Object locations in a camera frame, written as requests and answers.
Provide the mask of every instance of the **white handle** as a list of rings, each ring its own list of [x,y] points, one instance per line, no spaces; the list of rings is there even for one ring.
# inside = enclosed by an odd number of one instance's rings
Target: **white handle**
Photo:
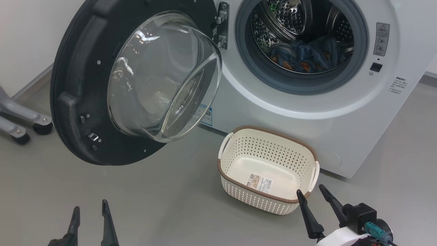
[[[223,140],[222,145],[220,146],[220,150],[218,152],[218,158],[221,159],[222,158],[222,154],[225,151],[225,148],[228,146],[228,142],[231,141],[231,138],[234,136],[234,133],[229,133],[225,139]]]
[[[319,173],[320,173],[320,164],[319,162],[316,162],[316,166],[313,170],[311,182],[309,183],[309,189],[308,189],[309,192],[312,192],[312,190],[316,186],[317,179],[319,178]]]

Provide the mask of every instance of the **metal hinge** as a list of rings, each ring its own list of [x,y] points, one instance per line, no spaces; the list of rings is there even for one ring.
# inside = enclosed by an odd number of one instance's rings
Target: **metal hinge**
[[[217,16],[215,17],[214,29],[212,30],[212,39],[219,48],[228,48],[229,32],[229,3],[221,2],[218,6]]]

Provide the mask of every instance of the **caster wheel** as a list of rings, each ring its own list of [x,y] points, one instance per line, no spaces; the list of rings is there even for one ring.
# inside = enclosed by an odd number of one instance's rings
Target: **caster wheel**
[[[22,137],[13,137],[11,136],[12,140],[14,140],[17,144],[19,145],[25,145],[30,141],[30,136],[29,134],[26,134]]]
[[[52,132],[53,123],[50,123],[46,126],[42,126],[40,124],[33,125],[33,130],[39,135],[49,135]]]

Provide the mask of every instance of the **floor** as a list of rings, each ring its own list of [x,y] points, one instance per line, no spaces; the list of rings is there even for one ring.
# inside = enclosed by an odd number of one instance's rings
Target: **floor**
[[[319,183],[343,204],[364,202],[388,222],[399,246],[437,240],[435,154],[437,81],[424,77],[356,176],[322,172]],[[25,105],[50,114],[49,87]],[[311,246],[300,211],[277,216],[228,196],[216,168],[223,136],[197,128],[150,158],[124,167],[87,164],[55,132],[17,146],[0,135],[0,238],[4,245],[47,245],[81,209],[79,245],[99,245],[107,199],[121,246]],[[319,191],[309,207],[325,234],[338,221]]]

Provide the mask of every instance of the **laundry basket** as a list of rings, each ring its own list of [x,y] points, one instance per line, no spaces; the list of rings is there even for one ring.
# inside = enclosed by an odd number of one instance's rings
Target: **laundry basket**
[[[298,207],[298,189],[310,195],[320,171],[309,145],[253,126],[239,127],[224,139],[217,166],[230,196],[279,215]]]

